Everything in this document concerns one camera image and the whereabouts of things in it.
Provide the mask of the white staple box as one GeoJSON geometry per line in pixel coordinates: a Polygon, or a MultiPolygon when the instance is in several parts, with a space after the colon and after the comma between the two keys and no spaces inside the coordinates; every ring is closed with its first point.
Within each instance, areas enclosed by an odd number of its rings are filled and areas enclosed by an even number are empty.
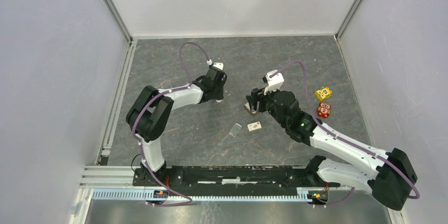
{"type": "Polygon", "coordinates": [[[260,122],[254,122],[254,123],[250,123],[250,124],[248,124],[248,125],[247,125],[247,128],[248,128],[248,131],[249,131],[249,132],[252,132],[252,131],[261,129],[261,128],[262,128],[262,125],[261,125],[260,122]]]}

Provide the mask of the white staple tray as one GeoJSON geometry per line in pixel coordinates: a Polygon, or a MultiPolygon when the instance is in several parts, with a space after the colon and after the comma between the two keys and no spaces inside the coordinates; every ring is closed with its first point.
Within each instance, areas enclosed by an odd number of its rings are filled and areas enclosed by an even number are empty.
{"type": "Polygon", "coordinates": [[[232,137],[236,137],[239,131],[241,130],[242,126],[239,123],[235,123],[233,127],[231,128],[229,135],[232,137]]]}

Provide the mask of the beige stapler base half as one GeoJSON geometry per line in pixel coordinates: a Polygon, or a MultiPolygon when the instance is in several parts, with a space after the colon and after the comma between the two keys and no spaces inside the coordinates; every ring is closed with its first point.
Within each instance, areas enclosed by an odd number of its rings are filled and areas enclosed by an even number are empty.
{"type": "Polygon", "coordinates": [[[257,111],[253,111],[251,109],[251,106],[250,106],[250,104],[248,102],[244,104],[244,109],[251,115],[256,115],[257,114],[257,111]]]}

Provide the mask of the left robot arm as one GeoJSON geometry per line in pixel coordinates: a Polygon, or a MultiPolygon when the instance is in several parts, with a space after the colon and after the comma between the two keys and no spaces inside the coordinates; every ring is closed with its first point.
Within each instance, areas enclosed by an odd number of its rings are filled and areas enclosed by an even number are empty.
{"type": "Polygon", "coordinates": [[[156,89],[146,86],[126,115],[126,123],[137,139],[141,149],[142,168],[152,185],[161,185],[166,179],[166,161],[161,150],[163,134],[171,111],[198,105],[210,100],[223,100],[227,75],[223,63],[209,66],[204,76],[184,86],[172,89],[156,89]]]}

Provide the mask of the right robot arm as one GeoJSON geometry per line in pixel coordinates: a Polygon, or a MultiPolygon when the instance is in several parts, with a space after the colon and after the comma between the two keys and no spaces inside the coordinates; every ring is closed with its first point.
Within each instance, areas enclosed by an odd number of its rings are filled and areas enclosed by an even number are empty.
{"type": "Polygon", "coordinates": [[[418,199],[417,174],[407,154],[388,152],[347,137],[300,108],[290,91],[255,88],[246,96],[251,113],[269,113],[294,141],[321,149],[344,160],[312,158],[305,171],[308,184],[339,183],[369,193],[382,205],[401,211],[408,199],[418,199]]]}

